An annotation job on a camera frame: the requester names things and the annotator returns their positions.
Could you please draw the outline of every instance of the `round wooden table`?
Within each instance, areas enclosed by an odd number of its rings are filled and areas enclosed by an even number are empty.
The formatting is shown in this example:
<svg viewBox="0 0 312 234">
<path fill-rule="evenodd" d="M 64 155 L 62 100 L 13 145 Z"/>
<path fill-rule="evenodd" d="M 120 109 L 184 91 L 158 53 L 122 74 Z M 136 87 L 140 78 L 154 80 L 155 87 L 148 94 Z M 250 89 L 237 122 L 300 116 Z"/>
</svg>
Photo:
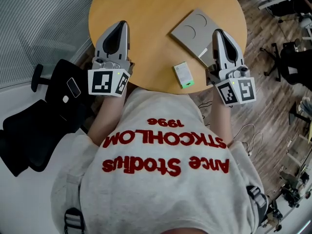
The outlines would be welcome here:
<svg viewBox="0 0 312 234">
<path fill-rule="evenodd" d="M 91 40 L 120 20 L 130 27 L 129 58 L 136 65 L 130 82 L 152 91 L 188 94 L 207 89 L 205 69 L 169 33 L 194 9 L 206 13 L 237 41 L 242 51 L 247 26 L 237 0 L 93 0 L 89 14 Z M 195 84 L 181 89 L 173 66 L 186 61 Z"/>
</svg>

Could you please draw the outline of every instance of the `metal equipment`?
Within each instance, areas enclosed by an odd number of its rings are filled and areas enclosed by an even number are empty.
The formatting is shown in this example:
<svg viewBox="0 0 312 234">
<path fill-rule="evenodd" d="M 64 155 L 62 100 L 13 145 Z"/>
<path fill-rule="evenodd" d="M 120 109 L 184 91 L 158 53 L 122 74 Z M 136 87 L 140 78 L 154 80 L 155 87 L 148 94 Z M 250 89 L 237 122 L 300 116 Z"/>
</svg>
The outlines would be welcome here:
<svg viewBox="0 0 312 234">
<path fill-rule="evenodd" d="M 128 58 L 129 26 L 120 21 L 108 28 L 97 40 L 92 69 L 88 70 L 91 95 L 121 97 L 132 74 L 134 63 Z"/>
<path fill-rule="evenodd" d="M 236 41 L 221 29 L 213 33 L 213 57 L 215 64 L 206 68 L 206 82 L 216 86 L 224 104 L 256 101 L 254 78 L 244 64 L 243 53 Z"/>
</svg>

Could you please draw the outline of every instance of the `black office chair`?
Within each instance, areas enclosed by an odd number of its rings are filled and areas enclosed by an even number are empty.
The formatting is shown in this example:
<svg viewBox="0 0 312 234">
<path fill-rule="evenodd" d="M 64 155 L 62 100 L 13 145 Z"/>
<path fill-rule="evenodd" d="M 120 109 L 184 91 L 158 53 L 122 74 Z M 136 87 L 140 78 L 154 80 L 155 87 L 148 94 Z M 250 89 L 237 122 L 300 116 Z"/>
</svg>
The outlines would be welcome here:
<svg viewBox="0 0 312 234">
<path fill-rule="evenodd" d="M 285 185 L 282 187 L 281 193 L 284 196 L 284 199 L 288 202 L 290 208 L 298 208 L 300 206 L 300 194 L 297 189 L 292 189 L 289 185 Z"/>
<path fill-rule="evenodd" d="M 43 171 L 64 135 L 85 121 L 95 98 L 88 94 L 86 70 L 61 59 L 48 80 L 40 77 L 42 69 L 37 65 L 31 88 L 48 84 L 45 101 L 8 117 L 0 130 L 0 157 L 14 176 L 28 167 Z"/>
<path fill-rule="evenodd" d="M 277 69 L 278 77 L 276 81 L 281 81 L 282 76 L 290 85 L 301 83 L 312 91 L 312 69 L 310 64 L 312 50 L 296 52 L 295 47 L 299 45 L 300 41 L 298 39 L 294 42 L 284 43 L 279 54 L 276 43 L 273 43 L 272 47 L 274 47 L 275 55 L 264 48 L 260 48 L 260 51 L 265 51 L 274 60 L 273 68 L 269 72 L 264 72 L 264 75 L 269 76 Z"/>
</svg>

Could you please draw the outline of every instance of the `forearm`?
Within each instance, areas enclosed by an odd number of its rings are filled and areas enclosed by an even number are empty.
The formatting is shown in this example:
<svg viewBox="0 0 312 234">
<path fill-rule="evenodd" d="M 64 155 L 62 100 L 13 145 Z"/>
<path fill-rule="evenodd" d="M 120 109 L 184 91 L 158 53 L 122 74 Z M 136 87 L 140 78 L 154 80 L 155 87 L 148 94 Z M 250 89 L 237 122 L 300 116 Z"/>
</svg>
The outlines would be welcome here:
<svg viewBox="0 0 312 234">
<path fill-rule="evenodd" d="M 231 109 L 223 104 L 223 101 L 215 87 L 214 98 L 211 109 L 210 130 L 223 139 L 230 146 L 233 142 L 231 126 Z"/>
<path fill-rule="evenodd" d="M 122 97 L 106 97 L 104 99 L 101 109 L 88 132 L 88 136 L 95 145 L 100 146 L 105 138 L 115 130 L 121 118 L 126 93 L 125 89 Z"/>
</svg>

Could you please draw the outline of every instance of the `strap buckle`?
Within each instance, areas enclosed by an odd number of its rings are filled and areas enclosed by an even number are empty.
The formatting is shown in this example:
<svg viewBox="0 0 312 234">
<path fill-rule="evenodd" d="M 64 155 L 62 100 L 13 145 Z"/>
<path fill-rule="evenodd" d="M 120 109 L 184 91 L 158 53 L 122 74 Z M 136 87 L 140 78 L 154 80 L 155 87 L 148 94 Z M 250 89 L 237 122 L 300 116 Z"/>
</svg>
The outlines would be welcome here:
<svg viewBox="0 0 312 234">
<path fill-rule="evenodd" d="M 267 202 L 265 196 L 261 193 L 261 190 L 257 186 L 247 186 L 248 195 L 256 202 L 258 207 L 265 207 Z"/>
<path fill-rule="evenodd" d="M 70 234 L 70 232 L 68 232 L 68 228 L 81 230 L 81 234 L 84 234 L 83 215 L 82 212 L 77 208 L 70 208 L 65 212 L 64 222 L 65 234 Z"/>
</svg>

